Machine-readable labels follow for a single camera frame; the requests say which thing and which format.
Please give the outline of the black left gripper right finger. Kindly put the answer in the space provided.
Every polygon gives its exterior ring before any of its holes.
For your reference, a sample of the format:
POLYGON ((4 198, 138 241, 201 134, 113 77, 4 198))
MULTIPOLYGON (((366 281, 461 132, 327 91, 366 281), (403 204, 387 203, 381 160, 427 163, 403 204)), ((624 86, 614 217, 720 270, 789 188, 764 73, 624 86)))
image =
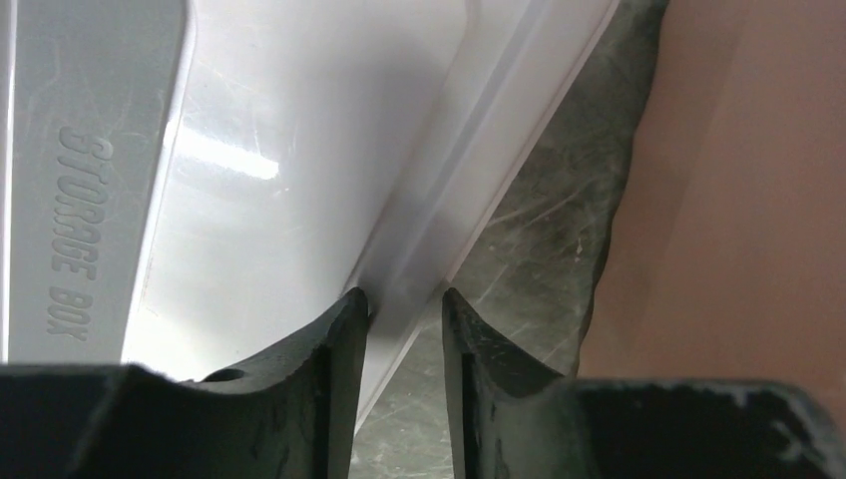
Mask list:
POLYGON ((458 478, 841 478, 845 445, 801 389, 714 379, 578 379, 442 297, 458 478))

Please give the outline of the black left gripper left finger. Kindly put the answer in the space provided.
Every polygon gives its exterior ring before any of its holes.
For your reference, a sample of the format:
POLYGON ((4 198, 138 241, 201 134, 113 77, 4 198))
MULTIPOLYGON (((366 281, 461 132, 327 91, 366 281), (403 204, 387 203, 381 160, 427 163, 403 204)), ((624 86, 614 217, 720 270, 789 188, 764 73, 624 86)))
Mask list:
POLYGON ((5 478, 344 478, 369 327, 352 288, 201 381, 139 365, 1 370, 5 478))

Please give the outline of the white tub lid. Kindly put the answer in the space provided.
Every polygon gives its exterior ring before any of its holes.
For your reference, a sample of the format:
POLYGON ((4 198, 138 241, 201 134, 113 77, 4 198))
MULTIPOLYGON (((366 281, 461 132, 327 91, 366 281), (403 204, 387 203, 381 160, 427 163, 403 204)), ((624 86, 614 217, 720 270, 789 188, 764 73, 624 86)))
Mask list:
POLYGON ((364 419, 615 1, 5 1, 1 359, 200 379, 365 289, 364 419))

